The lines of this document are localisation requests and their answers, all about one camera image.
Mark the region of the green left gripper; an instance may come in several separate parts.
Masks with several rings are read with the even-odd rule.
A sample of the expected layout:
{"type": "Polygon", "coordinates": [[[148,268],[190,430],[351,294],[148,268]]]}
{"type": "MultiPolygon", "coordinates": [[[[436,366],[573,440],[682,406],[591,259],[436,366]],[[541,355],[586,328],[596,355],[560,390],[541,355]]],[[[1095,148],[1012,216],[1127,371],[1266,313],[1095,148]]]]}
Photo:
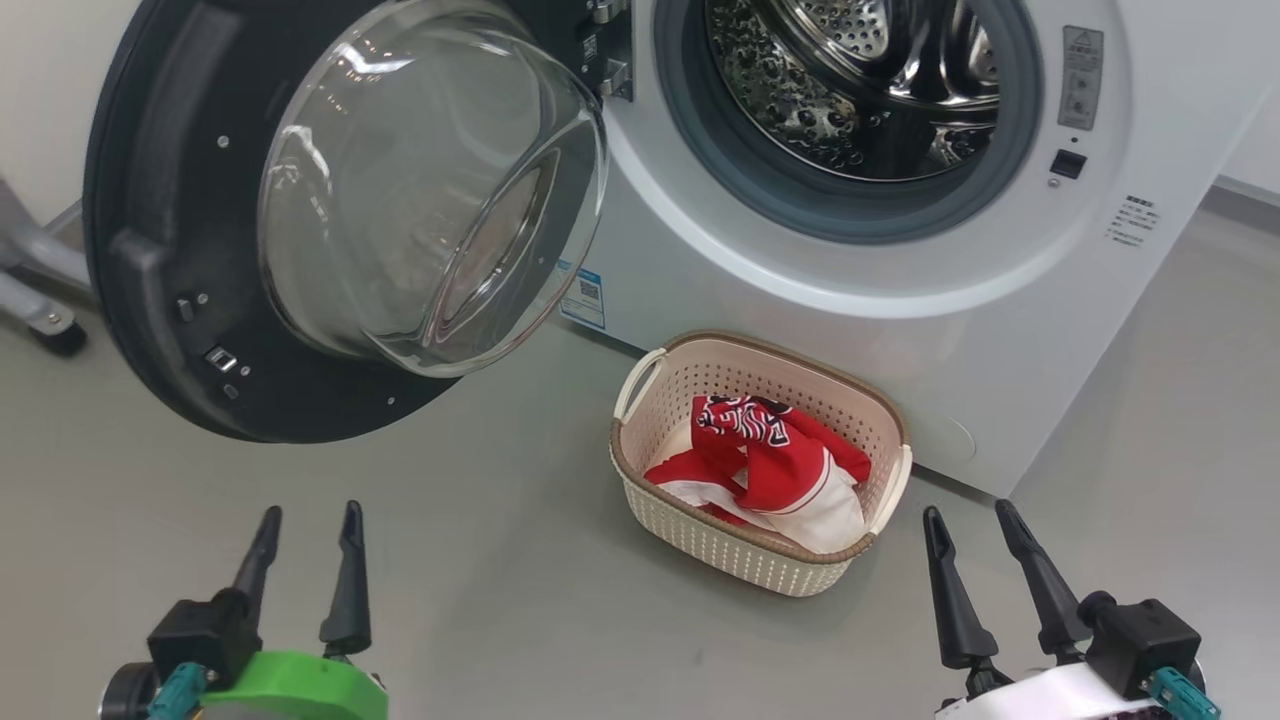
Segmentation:
{"type": "MultiPolygon", "coordinates": [[[[279,505],[266,509],[232,583],[244,597],[251,626],[259,625],[282,520],[279,505]]],[[[340,566],[330,611],[319,633],[325,659],[297,651],[259,652],[234,685],[205,692],[202,708],[250,708],[291,720],[389,720],[385,688],[365,670],[333,660],[348,659],[372,646],[364,510],[356,500],[346,503],[338,544],[340,566]]]]}

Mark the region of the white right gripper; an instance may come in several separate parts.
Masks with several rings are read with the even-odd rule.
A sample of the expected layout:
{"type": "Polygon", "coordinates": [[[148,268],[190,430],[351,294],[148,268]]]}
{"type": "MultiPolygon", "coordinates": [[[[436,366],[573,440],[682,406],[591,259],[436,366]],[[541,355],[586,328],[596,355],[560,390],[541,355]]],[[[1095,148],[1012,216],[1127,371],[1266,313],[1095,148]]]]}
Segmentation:
{"type": "MultiPolygon", "coordinates": [[[[1027,580],[1039,620],[1041,651],[1057,661],[1082,661],[1079,644],[1092,632],[1078,618],[1078,598],[1014,502],[997,500],[995,512],[1007,551],[1027,580]]],[[[956,569],[956,548],[941,511],[927,507],[922,521],[940,660],[952,670],[975,667],[998,653],[998,643],[982,625],[956,569]]],[[[959,700],[938,710],[934,720],[1143,720],[1162,711],[1148,696],[1125,700],[1088,665],[1073,664],[959,700]]]]}

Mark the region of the red and white garment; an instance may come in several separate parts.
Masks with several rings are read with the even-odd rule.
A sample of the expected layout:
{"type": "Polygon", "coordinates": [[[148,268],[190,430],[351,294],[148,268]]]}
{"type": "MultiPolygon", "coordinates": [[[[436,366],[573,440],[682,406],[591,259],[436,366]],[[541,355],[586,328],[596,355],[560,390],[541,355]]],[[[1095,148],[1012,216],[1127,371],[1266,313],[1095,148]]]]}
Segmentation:
{"type": "Polygon", "coordinates": [[[748,532],[812,553],[836,553],[867,530],[858,486],[864,454],[790,424],[788,445],[714,436],[682,427],[660,446],[645,479],[677,501],[748,532]]]}

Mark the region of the red garment with black print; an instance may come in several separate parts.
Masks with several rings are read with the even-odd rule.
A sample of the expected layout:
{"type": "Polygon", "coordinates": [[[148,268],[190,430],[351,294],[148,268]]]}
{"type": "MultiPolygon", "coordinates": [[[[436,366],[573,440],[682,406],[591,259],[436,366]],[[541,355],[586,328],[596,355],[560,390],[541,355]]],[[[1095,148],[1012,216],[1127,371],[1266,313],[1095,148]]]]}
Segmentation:
{"type": "Polygon", "coordinates": [[[739,506],[767,514],[809,503],[835,477],[854,491],[870,478],[864,451],[823,423],[760,396],[698,396],[692,457],[739,506]]]}

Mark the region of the black-rimmed glass washer door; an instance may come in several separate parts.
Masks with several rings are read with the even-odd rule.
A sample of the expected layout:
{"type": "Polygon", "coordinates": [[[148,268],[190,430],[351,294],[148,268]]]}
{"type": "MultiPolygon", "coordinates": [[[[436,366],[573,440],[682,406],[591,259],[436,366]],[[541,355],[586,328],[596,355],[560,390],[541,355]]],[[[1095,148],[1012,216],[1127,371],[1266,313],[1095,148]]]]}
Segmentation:
{"type": "Polygon", "coordinates": [[[141,0],[93,118],[93,292],[187,421],[317,445],[554,311],[609,151],[582,0],[141,0]]]}

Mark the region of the white front-load washing machine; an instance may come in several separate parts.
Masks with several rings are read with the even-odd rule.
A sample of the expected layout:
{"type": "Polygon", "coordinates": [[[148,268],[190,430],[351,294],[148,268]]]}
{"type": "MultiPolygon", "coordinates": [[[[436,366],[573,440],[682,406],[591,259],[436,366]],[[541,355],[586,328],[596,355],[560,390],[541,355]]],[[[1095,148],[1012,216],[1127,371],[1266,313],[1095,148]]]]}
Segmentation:
{"type": "Polygon", "coordinates": [[[1024,477],[1280,70],[1280,0],[579,0],[611,173],[563,314],[870,382],[1024,477]]]}

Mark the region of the cream perforated laundry basket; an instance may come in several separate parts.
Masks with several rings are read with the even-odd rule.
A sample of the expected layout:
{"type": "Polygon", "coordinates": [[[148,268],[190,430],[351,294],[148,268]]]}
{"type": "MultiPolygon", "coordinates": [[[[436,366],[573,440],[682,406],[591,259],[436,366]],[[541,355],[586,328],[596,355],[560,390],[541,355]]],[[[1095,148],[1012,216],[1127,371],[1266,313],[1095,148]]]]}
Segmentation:
{"type": "Polygon", "coordinates": [[[876,387],[780,346],[698,331],[649,352],[614,404],[611,461],[634,516],[677,550],[741,580],[790,597],[827,591],[882,533],[913,464],[908,424],[876,387]],[[760,396],[800,410],[859,447],[872,462],[858,487],[867,530],[849,548],[812,553],[732,527],[677,501],[644,473],[671,434],[691,425],[698,396],[760,396]]]}

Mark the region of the grey caster foot frame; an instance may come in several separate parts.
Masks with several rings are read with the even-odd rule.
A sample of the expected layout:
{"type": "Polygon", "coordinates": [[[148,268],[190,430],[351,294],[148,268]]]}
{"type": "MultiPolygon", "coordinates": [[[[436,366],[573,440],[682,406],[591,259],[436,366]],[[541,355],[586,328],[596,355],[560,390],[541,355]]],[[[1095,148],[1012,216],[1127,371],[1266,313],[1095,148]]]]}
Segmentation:
{"type": "Polygon", "coordinates": [[[73,208],[52,225],[37,223],[0,174],[0,328],[24,328],[58,357],[84,348],[88,336],[76,310],[96,305],[86,255],[58,234],[79,220],[73,208]]]}

